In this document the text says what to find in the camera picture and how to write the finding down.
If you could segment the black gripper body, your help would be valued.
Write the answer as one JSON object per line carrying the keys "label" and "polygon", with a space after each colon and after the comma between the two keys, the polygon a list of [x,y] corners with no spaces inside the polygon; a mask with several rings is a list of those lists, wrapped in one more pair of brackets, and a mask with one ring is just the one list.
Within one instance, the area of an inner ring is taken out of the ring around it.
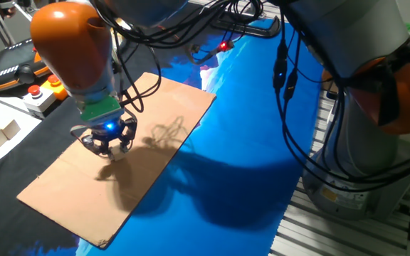
{"label": "black gripper body", "polygon": [[102,124],[91,127],[93,138],[102,142],[111,142],[119,139],[122,144],[129,144],[129,139],[124,134],[127,127],[122,119],[112,119]]}

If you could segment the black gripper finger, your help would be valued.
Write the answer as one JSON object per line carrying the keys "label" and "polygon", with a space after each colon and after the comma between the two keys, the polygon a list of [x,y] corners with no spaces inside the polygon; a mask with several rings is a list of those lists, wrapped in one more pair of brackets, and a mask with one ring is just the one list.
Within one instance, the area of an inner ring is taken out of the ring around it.
{"label": "black gripper finger", "polygon": [[119,136],[120,148],[123,151],[129,151],[129,145],[135,138],[137,130],[137,120],[135,118],[129,118],[121,122],[122,131]]}
{"label": "black gripper finger", "polygon": [[109,148],[109,142],[108,141],[100,141],[100,144],[96,144],[95,143],[95,139],[93,137],[93,135],[89,134],[86,135],[82,138],[82,145],[88,149],[89,151],[91,151],[92,153],[94,153],[95,155],[98,156],[110,156],[111,155],[111,151]]}

